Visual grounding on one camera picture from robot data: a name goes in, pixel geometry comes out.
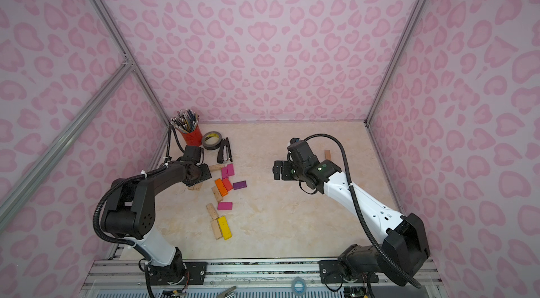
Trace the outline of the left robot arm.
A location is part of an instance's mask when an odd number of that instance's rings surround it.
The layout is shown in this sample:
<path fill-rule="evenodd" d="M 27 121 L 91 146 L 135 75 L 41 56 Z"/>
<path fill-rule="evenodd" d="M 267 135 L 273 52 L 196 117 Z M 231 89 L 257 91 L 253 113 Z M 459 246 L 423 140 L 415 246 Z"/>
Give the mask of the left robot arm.
<path fill-rule="evenodd" d="M 154 227 L 156 195 L 175 184 L 192 188 L 211 178 L 201 147 L 187 146 L 176 160 L 167 159 L 159 168 L 115 180 L 98 201 L 92 225 L 95 234 L 108 243 L 134 248 L 143 258 L 147 284 L 177 284 L 188 280 L 188 270 L 178 247 L 169 244 Z"/>

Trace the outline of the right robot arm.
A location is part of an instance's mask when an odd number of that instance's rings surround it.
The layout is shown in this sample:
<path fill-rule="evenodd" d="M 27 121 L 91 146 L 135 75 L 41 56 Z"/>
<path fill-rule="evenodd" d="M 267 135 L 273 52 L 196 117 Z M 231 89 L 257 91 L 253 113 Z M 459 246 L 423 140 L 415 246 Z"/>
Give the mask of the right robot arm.
<path fill-rule="evenodd" d="M 331 135 L 327 139 L 337 143 L 342 167 L 329 159 L 320 161 L 307 139 L 293 138 L 286 160 L 275 161 L 272 170 L 275 180 L 296 181 L 310 189 L 309 195 L 326 195 L 348 209 L 368 238 L 367 246 L 349 246 L 337 258 L 336 270 L 322 280 L 361 280 L 370 287 L 373 276 L 382 273 L 395 285 L 409 284 L 420 289 L 422 285 L 415 275 L 430 257 L 423 220 L 418 215 L 403 215 L 390 209 L 355 184 L 343 144 Z"/>

